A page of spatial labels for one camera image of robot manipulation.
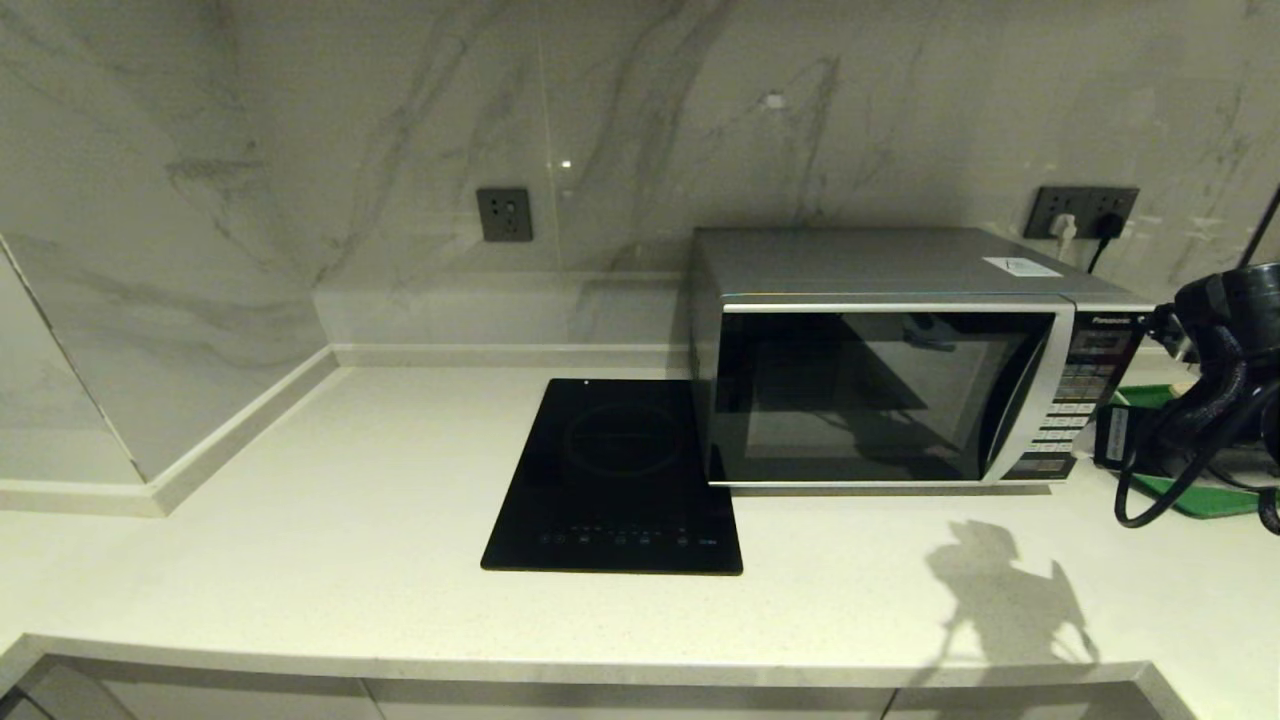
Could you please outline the grey angled cabinet panel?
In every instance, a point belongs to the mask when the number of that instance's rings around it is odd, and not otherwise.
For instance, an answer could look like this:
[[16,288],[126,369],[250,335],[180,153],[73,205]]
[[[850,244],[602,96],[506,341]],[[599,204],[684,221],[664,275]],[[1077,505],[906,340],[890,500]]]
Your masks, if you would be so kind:
[[137,720],[101,680],[72,661],[41,660],[17,689],[52,720]]

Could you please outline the green plastic tray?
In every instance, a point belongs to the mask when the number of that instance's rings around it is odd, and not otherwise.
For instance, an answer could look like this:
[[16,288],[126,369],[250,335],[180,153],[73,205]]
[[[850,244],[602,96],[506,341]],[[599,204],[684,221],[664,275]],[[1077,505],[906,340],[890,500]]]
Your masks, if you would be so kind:
[[[1142,421],[1172,401],[1175,393],[1171,386],[1128,386],[1115,392],[1110,404],[1125,404],[1140,407]],[[1117,475],[1119,470],[1108,470]],[[1172,488],[1176,477],[1170,479],[1160,475],[1143,474],[1137,470],[1132,487],[1144,495],[1157,498]],[[1213,519],[1240,515],[1256,515],[1257,496],[1253,488],[1280,487],[1280,480],[1206,480],[1199,479],[1175,501],[1172,509],[1188,518]]]

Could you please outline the black induction cooktop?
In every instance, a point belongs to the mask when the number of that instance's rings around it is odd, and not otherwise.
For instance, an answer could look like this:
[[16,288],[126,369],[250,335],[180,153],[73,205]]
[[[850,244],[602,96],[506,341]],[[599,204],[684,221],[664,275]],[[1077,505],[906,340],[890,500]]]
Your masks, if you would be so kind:
[[483,552],[488,571],[737,577],[685,379],[554,378]]

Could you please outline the dark glass microwave door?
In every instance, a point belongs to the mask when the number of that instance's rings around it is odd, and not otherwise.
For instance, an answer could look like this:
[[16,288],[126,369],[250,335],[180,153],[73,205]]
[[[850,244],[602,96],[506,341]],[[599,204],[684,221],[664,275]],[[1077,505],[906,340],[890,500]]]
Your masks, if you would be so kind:
[[707,479],[996,486],[1048,414],[1074,320],[1055,296],[724,301],[698,341]]

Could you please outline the silver Panasonic microwave oven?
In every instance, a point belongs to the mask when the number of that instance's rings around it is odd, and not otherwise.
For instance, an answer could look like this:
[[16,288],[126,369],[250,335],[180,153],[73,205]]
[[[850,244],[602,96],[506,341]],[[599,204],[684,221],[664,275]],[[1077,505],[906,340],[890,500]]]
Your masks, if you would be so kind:
[[[1029,258],[1062,277],[1018,278],[983,258]],[[1015,468],[996,486],[888,487],[904,489],[1047,486],[1066,480],[1076,465],[1073,452],[1076,437],[1114,396],[1140,346],[1143,323],[1155,310],[1152,302],[1119,286],[979,229],[701,228],[692,237],[687,311],[705,477],[701,406],[707,396],[700,387],[698,361],[707,352],[698,348],[698,341],[716,327],[721,304],[759,297],[863,300],[887,295],[1055,296],[1075,307],[1053,401],[1032,447]]]

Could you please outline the grey double wall socket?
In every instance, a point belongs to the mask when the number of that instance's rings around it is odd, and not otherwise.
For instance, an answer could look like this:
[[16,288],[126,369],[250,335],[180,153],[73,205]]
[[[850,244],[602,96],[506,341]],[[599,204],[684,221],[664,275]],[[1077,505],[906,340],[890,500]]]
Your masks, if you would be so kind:
[[1075,238],[1097,240],[1092,231],[1097,218],[1107,211],[1116,211],[1121,213],[1128,223],[1139,193],[1139,188],[1128,186],[1041,186],[1030,205],[1021,237],[1052,240],[1048,233],[1050,220],[1060,213],[1074,213],[1078,227]]

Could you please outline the grey single wall socket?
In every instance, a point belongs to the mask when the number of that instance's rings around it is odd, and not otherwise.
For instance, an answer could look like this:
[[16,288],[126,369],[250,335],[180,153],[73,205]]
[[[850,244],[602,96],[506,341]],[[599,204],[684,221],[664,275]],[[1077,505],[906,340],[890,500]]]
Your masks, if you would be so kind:
[[530,243],[534,240],[529,190],[489,187],[476,190],[483,241]]

